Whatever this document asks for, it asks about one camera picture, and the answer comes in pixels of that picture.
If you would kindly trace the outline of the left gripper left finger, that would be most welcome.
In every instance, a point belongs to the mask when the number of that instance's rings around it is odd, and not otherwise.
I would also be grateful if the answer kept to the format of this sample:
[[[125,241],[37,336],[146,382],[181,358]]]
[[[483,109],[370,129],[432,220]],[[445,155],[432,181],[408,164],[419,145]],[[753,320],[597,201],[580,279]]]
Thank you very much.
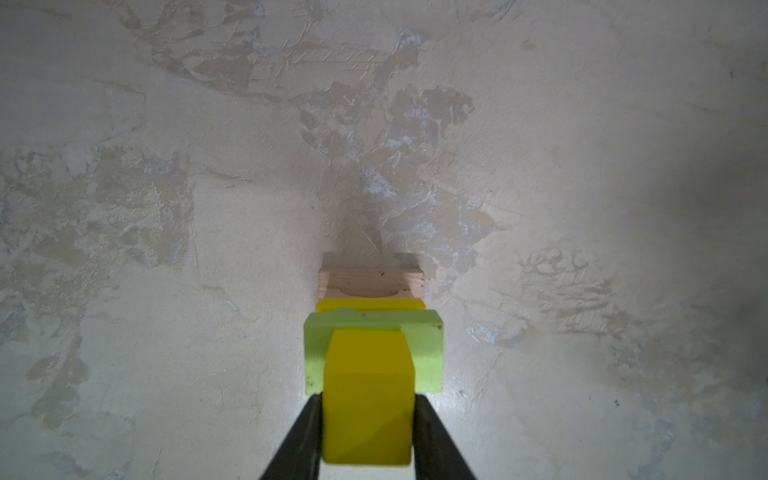
[[[261,480],[317,480],[322,456],[322,395],[311,395]]]

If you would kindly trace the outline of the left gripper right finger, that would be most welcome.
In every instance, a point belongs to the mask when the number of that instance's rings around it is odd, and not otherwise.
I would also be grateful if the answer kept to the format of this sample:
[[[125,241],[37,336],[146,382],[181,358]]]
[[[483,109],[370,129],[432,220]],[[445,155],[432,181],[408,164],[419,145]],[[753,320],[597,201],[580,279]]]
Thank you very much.
[[[412,444],[416,480],[475,480],[459,449],[425,395],[417,394]]]

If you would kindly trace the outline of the yellow cube block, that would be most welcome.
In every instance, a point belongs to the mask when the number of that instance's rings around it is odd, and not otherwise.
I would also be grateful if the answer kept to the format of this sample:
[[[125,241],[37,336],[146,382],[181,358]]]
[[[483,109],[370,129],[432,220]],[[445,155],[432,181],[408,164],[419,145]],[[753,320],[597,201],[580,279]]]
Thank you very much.
[[[400,375],[343,374],[324,382],[322,457],[329,464],[407,466],[415,392]]]

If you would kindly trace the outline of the green rectangular block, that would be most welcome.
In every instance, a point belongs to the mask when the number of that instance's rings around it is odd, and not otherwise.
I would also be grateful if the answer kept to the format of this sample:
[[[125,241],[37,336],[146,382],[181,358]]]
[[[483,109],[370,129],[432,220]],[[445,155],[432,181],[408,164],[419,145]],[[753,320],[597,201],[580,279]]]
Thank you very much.
[[[443,320],[434,310],[316,312],[304,323],[305,392],[343,374],[400,375],[417,394],[444,388]]]

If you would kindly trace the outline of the natural wood block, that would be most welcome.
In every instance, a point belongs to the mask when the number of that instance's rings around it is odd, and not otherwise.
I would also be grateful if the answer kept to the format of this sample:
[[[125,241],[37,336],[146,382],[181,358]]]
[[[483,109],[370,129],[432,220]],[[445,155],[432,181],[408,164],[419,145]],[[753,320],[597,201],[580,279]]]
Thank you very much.
[[[318,298],[425,299],[426,278],[419,268],[323,268]]]

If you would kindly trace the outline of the yellow rectangular block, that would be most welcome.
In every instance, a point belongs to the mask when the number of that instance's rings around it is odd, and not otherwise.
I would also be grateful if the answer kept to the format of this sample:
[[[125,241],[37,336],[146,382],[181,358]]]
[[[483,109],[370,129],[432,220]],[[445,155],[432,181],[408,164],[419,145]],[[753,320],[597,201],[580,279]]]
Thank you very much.
[[[315,311],[324,313],[344,308],[358,311],[399,311],[425,310],[426,305],[418,298],[323,298],[317,302]]]

